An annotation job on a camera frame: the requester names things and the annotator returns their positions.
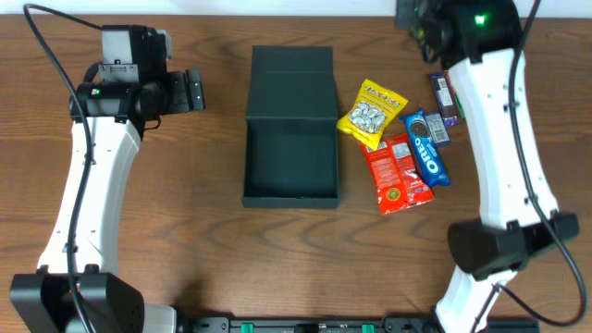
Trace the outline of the dark green gift box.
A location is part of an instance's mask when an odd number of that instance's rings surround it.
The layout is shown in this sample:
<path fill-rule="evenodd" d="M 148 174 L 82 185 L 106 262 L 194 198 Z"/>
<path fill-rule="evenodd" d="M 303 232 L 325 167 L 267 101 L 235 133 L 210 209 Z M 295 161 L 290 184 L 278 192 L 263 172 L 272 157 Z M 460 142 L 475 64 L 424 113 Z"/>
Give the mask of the dark green gift box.
<path fill-rule="evenodd" d="M 243 206 L 337 208 L 338 118 L 331 47 L 256 45 Z"/>

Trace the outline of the yellow seed snack bag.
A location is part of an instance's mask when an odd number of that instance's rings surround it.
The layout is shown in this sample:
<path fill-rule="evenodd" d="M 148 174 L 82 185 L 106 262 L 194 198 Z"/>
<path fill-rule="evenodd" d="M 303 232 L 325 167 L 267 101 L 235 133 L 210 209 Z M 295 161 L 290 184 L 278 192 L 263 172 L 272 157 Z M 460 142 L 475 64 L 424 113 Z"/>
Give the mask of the yellow seed snack bag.
<path fill-rule="evenodd" d="M 396 92 L 365 80 L 351 110 L 338 120 L 337 129 L 377 150 L 385 128 L 407 104 Z"/>

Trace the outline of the blue Oreo cookie pack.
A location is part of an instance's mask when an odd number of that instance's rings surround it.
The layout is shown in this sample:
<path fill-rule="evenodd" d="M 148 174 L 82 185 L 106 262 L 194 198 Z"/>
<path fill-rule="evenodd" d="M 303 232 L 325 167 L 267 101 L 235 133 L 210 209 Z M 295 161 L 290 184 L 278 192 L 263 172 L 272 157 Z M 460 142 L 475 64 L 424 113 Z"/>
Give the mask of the blue Oreo cookie pack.
<path fill-rule="evenodd" d="M 450 186 L 449 175 L 438 155 L 424 110 L 418 109 L 414 114 L 400 116 L 400 120 L 407 130 L 424 183 L 430 188 Z"/>

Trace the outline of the red snack bag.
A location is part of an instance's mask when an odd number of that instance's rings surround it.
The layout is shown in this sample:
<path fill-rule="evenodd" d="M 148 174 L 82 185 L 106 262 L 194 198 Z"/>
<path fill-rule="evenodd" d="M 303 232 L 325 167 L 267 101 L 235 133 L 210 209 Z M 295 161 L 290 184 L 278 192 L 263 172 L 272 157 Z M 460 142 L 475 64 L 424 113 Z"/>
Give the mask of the red snack bag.
<path fill-rule="evenodd" d="M 360 144 L 371 171 L 381 215 L 395 213 L 435 199 L 415 169 L 406 133 L 381 141 L 376 150 Z"/>

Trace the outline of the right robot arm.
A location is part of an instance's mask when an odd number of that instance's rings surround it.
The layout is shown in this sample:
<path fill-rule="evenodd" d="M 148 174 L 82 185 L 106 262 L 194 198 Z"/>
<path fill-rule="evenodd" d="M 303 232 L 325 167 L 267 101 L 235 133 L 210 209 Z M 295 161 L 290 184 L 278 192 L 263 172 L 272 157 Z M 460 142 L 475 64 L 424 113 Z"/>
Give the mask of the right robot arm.
<path fill-rule="evenodd" d="M 479 218 L 449 227 L 455 270 L 425 331 L 536 332 L 545 317 L 534 310 L 525 320 L 487 317 L 531 259 L 564 252 L 579 233 L 546 181 L 532 129 L 524 46 L 533 22 L 512 1 L 408 0 L 397 3 L 396 24 L 448 72 L 480 190 Z"/>

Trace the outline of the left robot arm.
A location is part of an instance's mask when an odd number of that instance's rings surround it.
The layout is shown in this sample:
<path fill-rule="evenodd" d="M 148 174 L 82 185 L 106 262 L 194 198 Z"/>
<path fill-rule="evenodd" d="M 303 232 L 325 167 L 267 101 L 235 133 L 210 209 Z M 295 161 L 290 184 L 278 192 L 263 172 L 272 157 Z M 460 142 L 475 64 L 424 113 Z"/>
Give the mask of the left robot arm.
<path fill-rule="evenodd" d="M 118 227 L 143 135 L 165 115 L 201 111 L 195 69 L 168 71 L 169 34 L 106 25 L 103 59 L 70 99 L 72 156 L 52 236 L 36 270 L 13 277 L 9 298 L 32 332 L 183 332 L 168 305 L 150 305 L 118 275 Z"/>

